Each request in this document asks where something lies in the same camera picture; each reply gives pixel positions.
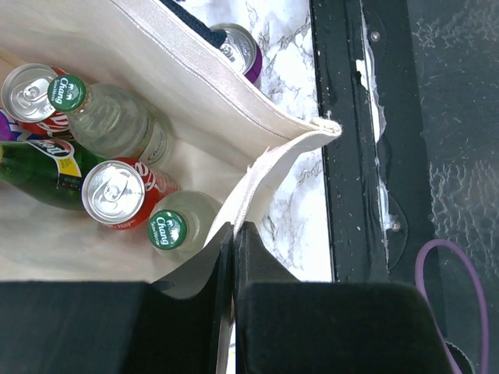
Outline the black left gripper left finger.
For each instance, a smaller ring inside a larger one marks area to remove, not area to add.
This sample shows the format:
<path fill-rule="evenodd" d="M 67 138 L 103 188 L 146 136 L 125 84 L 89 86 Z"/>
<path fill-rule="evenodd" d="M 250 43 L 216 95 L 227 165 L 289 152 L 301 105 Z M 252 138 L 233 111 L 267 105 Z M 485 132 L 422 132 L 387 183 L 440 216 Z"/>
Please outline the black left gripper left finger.
<path fill-rule="evenodd" d="M 232 226 L 154 283 L 1 285 L 4 373 L 223 373 Z"/>

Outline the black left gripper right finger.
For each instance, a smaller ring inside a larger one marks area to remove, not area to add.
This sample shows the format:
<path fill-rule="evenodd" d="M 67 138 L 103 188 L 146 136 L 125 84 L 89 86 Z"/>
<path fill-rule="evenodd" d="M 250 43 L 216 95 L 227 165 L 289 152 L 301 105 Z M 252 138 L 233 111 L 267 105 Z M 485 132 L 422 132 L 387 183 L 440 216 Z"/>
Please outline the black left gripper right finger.
<path fill-rule="evenodd" d="M 255 224 L 235 240 L 239 373 L 449 373 L 426 300 L 392 283 L 302 282 Z"/>

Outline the red cola can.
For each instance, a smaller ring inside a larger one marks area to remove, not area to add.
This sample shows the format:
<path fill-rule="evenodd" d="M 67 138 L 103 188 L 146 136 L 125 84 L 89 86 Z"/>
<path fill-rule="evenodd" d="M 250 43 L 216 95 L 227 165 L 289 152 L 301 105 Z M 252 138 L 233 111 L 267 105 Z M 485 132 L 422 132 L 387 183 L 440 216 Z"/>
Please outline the red cola can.
<path fill-rule="evenodd" d="M 27 63 L 12 70 L 2 85 L 4 109 L 21 129 L 42 138 L 72 139 L 67 116 L 48 99 L 48 87 L 66 72 L 54 66 Z"/>
<path fill-rule="evenodd" d="M 120 157 L 90 170 L 81 197 L 93 219 L 123 231 L 141 225 L 161 199 L 179 190 L 170 175 L 141 161 Z"/>

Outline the cream canvas tote bag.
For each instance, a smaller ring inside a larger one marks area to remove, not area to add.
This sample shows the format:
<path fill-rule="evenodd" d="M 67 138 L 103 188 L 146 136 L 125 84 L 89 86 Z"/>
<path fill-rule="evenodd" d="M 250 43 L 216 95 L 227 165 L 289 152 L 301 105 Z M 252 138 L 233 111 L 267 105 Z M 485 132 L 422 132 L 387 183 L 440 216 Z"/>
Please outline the cream canvas tote bag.
<path fill-rule="evenodd" d="M 211 234 L 260 222 L 298 156 L 342 134 L 335 121 L 279 110 L 159 1 L 4 1 L 1 64 L 17 62 L 114 83 L 164 112 L 179 143 L 163 168 L 223 204 Z M 4 282 L 168 279 L 173 297 L 189 298 L 216 259 L 156 254 L 138 231 L 118 233 L 1 187 Z"/>

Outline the green glass bottle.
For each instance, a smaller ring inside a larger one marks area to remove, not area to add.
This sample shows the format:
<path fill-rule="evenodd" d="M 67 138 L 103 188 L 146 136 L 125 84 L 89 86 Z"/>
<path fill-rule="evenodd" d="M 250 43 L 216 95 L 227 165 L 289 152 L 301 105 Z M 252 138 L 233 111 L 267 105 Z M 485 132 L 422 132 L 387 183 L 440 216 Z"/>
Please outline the green glass bottle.
<path fill-rule="evenodd" d="M 1 180 L 41 203 L 64 210 L 83 209 L 84 179 L 103 161 L 75 140 L 1 142 Z"/>

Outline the clear plastic bottle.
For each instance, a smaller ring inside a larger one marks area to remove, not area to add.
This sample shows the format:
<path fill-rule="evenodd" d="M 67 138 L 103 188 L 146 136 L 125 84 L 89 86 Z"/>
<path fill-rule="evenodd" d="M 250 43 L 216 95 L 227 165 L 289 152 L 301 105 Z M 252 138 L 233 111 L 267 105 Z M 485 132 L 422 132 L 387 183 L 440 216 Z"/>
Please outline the clear plastic bottle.
<path fill-rule="evenodd" d="M 49 84 L 48 99 L 68 117 L 75 140 L 100 157 L 155 164 L 169 156 L 173 139 L 168 119 L 134 93 L 67 74 Z"/>

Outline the purple soda can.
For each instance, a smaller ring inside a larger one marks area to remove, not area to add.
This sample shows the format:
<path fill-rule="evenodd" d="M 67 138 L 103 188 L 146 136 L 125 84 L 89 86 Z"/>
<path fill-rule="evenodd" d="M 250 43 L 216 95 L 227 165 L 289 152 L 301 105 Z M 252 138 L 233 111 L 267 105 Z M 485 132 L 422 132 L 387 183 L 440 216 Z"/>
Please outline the purple soda can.
<path fill-rule="evenodd" d="M 220 46 L 221 52 L 236 71 L 242 73 L 255 87 L 260 89 L 263 56 L 251 33 L 236 23 L 218 23 L 213 25 L 210 30 L 226 32 L 225 41 Z"/>
<path fill-rule="evenodd" d="M 3 108 L 0 108 L 1 141 L 17 141 L 21 133 L 17 120 L 11 117 Z"/>

